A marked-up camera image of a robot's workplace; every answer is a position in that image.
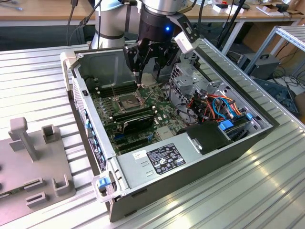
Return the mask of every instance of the black device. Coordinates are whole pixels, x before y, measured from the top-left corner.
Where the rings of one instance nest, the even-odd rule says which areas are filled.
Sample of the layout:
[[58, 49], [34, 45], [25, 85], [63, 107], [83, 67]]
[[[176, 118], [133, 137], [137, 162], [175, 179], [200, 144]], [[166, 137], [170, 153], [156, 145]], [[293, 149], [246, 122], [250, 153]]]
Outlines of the black device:
[[276, 7], [278, 8], [278, 11], [280, 13], [283, 13], [283, 12], [286, 12], [288, 10], [289, 5], [285, 4], [285, 3], [281, 3], [281, 4], [276, 4]]
[[[242, 70], [245, 70], [248, 64], [254, 58], [254, 56], [255, 53], [248, 53], [242, 55], [242, 57], [239, 59], [238, 67]], [[260, 56], [253, 68], [250, 70], [249, 75], [254, 76], [258, 79], [266, 80], [274, 72], [274, 70], [280, 63], [281, 62], [276, 59], [272, 54], [264, 53]]]
[[[233, 4], [234, 5], [236, 5], [236, 6], [238, 6], [239, 5], [239, 0], [234, 0], [233, 1]], [[246, 4], [246, 3], [244, 3], [243, 5], [242, 5], [242, 8], [244, 9], [244, 10], [248, 10], [248, 9], [250, 9], [250, 6], [248, 5], [248, 4]]]

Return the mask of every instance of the aluminum extrusion table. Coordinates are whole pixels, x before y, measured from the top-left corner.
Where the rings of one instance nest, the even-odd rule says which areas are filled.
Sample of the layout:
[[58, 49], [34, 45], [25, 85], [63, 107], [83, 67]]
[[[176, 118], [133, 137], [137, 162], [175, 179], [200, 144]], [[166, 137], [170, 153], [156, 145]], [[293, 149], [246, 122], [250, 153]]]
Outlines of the aluminum extrusion table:
[[[0, 53], [0, 138], [24, 116], [29, 131], [60, 127], [75, 196], [2, 228], [304, 228], [305, 126], [208, 41], [201, 48], [280, 124], [240, 159], [115, 223], [96, 201], [91, 167], [64, 88], [57, 47]], [[205, 63], [202, 70], [218, 78]]]
[[[283, 44], [285, 40], [305, 52], [305, 26], [275, 26], [271, 30], [270, 34], [268, 35], [262, 46], [255, 54], [254, 58], [251, 60], [249, 65], [244, 70], [246, 74], [249, 74], [250, 70], [254, 67], [258, 58], [260, 58], [266, 47], [269, 45], [269, 43], [273, 40], [273, 38], [276, 35], [280, 35], [282, 38], [280, 42], [272, 50], [271, 52], [272, 55], [275, 54], [276, 50], [279, 49], [279, 47]], [[303, 60], [295, 68], [295, 70], [292, 73], [292, 76], [295, 76], [295, 74], [303, 67], [304, 64], [305, 64], [305, 60]]]

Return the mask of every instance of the blue plastic clip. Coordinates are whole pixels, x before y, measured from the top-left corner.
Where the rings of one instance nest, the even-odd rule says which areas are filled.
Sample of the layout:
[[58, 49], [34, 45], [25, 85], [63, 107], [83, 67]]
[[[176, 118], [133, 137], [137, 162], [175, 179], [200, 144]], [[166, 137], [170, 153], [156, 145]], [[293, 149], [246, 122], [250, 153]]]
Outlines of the blue plastic clip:
[[247, 117], [249, 120], [253, 119], [253, 116], [252, 116], [252, 114], [250, 114], [250, 113], [247, 113], [247, 114], [246, 114], [246, 117]]
[[221, 122], [219, 126], [222, 130], [226, 130], [234, 125], [232, 124], [232, 122], [230, 120], [225, 120], [225, 121]]
[[103, 187], [108, 186], [109, 184], [111, 184], [110, 178], [109, 177], [104, 177], [104, 178], [99, 179], [97, 185], [98, 185], [99, 188], [103, 188]]
[[88, 128], [89, 124], [90, 124], [89, 119], [86, 119], [85, 127]]

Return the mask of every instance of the power supply label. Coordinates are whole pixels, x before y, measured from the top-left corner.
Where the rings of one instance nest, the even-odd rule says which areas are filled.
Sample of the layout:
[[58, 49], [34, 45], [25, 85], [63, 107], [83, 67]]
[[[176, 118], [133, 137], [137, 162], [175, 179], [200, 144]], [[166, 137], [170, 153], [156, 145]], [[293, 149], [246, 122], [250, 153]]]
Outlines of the power supply label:
[[149, 151], [146, 154], [159, 175], [185, 164], [185, 160], [173, 143]]

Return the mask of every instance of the wooden table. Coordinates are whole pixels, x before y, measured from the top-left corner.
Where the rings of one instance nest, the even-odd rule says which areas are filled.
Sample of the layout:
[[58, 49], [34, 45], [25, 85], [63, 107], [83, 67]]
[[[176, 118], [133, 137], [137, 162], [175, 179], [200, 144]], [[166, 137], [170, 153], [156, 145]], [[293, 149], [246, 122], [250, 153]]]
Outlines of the wooden table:
[[[0, 7], [0, 27], [1, 26], [46, 26], [46, 25], [66, 25], [67, 19], [71, 11], [70, 0], [18, 0], [19, 7], [23, 11]], [[199, 5], [186, 13], [191, 22], [198, 21]], [[79, 0], [78, 6], [75, 8], [72, 25], [79, 24], [85, 16], [88, 16], [92, 10], [87, 0]], [[217, 13], [212, 10], [211, 5], [207, 5], [203, 9], [202, 22], [225, 22], [228, 15], [226, 13]], [[268, 16], [258, 9], [255, 5], [251, 5], [250, 10], [245, 11], [236, 18], [236, 25], [225, 44], [222, 53], [227, 54], [233, 44], [238, 32], [243, 24], [248, 21], [292, 21], [292, 25], [297, 25], [304, 15], [295, 14], [288, 16]], [[95, 15], [93, 14], [89, 24], [95, 23]]]
[[[305, 15], [301, 14], [293, 14], [291, 17], [281, 15], [281, 16], [268, 16], [267, 14], [259, 11], [256, 8], [257, 5], [250, 5], [249, 10], [245, 10], [242, 14], [239, 14], [235, 20], [236, 25], [233, 28], [229, 39], [227, 40], [226, 44], [224, 45], [224, 48], [222, 50], [222, 53], [226, 55], [228, 51], [230, 50], [234, 40], [236, 39], [240, 29], [244, 25], [245, 22], [268, 22], [268, 21], [291, 21], [292, 25], [297, 25], [304, 17]], [[191, 22], [197, 22], [198, 21], [198, 15], [199, 15], [199, 9], [200, 7], [196, 5], [191, 11], [187, 12], [185, 15], [189, 18]], [[225, 22], [228, 18], [228, 14], [226, 13], [217, 13], [216, 11], [212, 10], [211, 5], [207, 5], [203, 8], [202, 13], [202, 22]], [[281, 44], [284, 42], [284, 40], [281, 40], [276, 47], [272, 50], [271, 54], [274, 54], [277, 52]]]
[[[70, 0], [17, 0], [23, 10], [15, 10], [0, 6], [0, 26], [47, 26], [67, 25], [71, 12]], [[88, 0], [79, 0], [74, 10], [71, 24], [80, 23], [88, 16], [92, 7]], [[90, 24], [94, 24], [94, 14]]]

